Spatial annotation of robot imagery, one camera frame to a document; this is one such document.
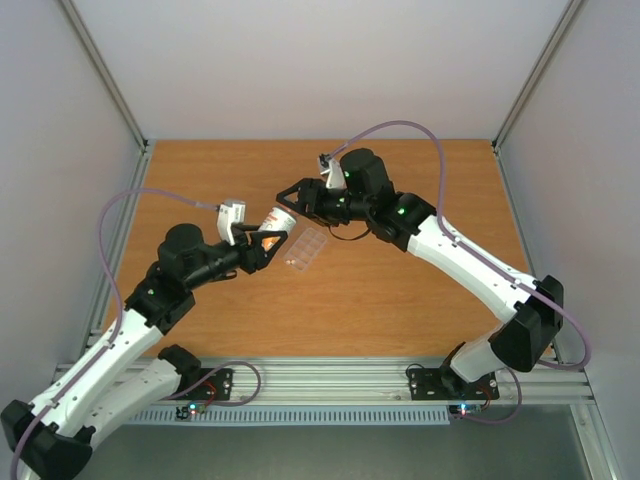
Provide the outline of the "orange pill bottle grey cap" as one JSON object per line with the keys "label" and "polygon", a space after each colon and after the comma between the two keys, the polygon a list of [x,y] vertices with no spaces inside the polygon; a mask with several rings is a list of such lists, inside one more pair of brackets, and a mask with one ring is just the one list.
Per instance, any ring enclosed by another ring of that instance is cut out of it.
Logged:
{"label": "orange pill bottle grey cap", "polygon": [[261,233],[283,232],[283,236],[262,237],[261,245],[265,252],[275,251],[288,239],[297,224],[295,213],[284,207],[274,206],[258,228]]}

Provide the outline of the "clear plastic pill organizer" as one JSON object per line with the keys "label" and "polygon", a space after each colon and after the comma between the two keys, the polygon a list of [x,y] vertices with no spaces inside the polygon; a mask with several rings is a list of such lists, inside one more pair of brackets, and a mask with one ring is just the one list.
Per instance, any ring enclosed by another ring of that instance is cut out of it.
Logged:
{"label": "clear plastic pill organizer", "polygon": [[[294,241],[284,255],[284,263],[298,272],[305,272],[317,258],[328,241],[327,236],[314,228],[307,228]],[[288,265],[286,260],[294,258],[296,265]]]}

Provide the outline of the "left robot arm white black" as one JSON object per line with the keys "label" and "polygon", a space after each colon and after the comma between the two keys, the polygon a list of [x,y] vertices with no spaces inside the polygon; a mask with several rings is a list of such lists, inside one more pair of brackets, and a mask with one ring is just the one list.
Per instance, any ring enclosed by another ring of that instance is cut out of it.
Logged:
{"label": "left robot arm white black", "polygon": [[26,479],[73,479],[94,450],[139,411],[160,400],[189,398],[206,378],[201,362],[179,345],[164,348],[138,375],[119,376],[194,307],[195,289],[267,267],[289,237],[271,222],[234,224],[215,245],[201,229],[172,227],[158,259],[126,299],[108,330],[62,377],[29,402],[1,413],[12,462]]}

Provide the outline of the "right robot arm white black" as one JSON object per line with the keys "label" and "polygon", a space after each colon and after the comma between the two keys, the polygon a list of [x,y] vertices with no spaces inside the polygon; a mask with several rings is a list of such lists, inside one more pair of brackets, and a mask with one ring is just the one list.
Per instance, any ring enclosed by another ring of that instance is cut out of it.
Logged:
{"label": "right robot arm white black", "polygon": [[537,280],[488,254],[453,229],[436,208],[397,191],[383,160],[352,150],[340,160],[320,156],[319,178],[303,178],[279,192],[279,204],[325,227],[365,222],[378,239],[437,267],[474,294],[500,326],[458,345],[440,367],[444,390],[459,398],[483,376],[509,367],[529,372],[563,326],[564,298],[552,276]]}

